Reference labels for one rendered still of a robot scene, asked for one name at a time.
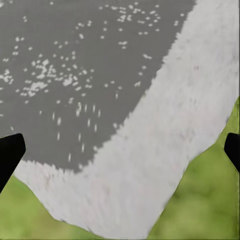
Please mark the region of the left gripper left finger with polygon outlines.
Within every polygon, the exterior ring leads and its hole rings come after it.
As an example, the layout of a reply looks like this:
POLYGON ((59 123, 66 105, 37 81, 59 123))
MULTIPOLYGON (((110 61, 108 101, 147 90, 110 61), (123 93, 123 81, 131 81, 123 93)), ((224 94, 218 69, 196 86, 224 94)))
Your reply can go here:
POLYGON ((26 152, 22 133, 0 138, 0 193, 26 152))

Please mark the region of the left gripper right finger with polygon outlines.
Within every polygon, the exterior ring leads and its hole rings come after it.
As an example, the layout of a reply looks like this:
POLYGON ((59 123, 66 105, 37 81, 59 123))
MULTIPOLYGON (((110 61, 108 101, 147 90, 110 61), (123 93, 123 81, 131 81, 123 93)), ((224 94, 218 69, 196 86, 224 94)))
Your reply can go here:
POLYGON ((224 151, 240 173, 240 134, 229 132, 225 141, 224 151))

